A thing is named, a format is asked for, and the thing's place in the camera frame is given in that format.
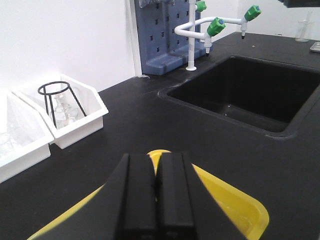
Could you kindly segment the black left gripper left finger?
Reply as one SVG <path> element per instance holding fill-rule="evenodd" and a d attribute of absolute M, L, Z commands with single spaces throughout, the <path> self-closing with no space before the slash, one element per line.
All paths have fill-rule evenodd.
<path fill-rule="evenodd" d="M 155 173 L 146 154 L 124 154 L 103 188 L 78 212 L 78 240 L 154 240 Z"/>

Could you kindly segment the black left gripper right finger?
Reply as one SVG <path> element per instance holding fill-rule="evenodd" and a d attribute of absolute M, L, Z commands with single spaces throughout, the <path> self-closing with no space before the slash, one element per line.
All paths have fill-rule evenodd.
<path fill-rule="evenodd" d="M 156 188 L 160 239 L 246 239 L 206 189 L 187 155 L 161 155 Z"/>

